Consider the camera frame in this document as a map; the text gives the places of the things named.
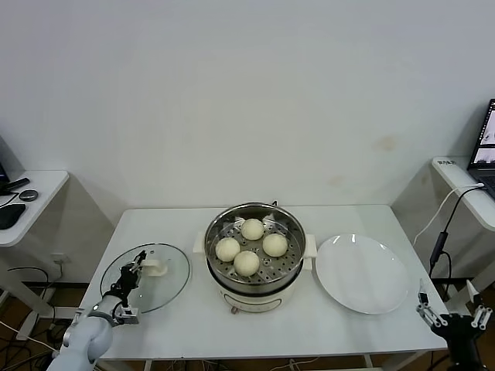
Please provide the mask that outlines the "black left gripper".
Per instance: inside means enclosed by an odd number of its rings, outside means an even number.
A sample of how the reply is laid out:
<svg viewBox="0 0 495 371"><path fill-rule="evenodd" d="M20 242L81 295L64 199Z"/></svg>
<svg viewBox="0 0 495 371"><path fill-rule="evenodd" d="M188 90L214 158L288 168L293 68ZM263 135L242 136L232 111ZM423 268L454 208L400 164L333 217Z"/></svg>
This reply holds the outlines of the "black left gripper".
<svg viewBox="0 0 495 371"><path fill-rule="evenodd" d="M120 268L119 279L111 285L111 295L118 298L127 298L132 290L138 287L142 261L146 259L147 252L141 251L135 256L133 262Z"/></svg>

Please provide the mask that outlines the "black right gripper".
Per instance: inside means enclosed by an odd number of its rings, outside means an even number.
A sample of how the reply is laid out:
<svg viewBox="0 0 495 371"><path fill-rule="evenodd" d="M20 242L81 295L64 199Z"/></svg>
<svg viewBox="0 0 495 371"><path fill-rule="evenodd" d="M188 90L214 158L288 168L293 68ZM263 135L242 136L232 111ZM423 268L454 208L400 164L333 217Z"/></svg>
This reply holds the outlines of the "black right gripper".
<svg viewBox="0 0 495 371"><path fill-rule="evenodd" d="M416 311L432 332L446 341L449 370L485 370L476 341L485 332L493 309L484 304L481 294L470 280L466 281L466 288L475 306L473 318L459 314L440 315L429 304L422 279L419 280Z"/></svg>

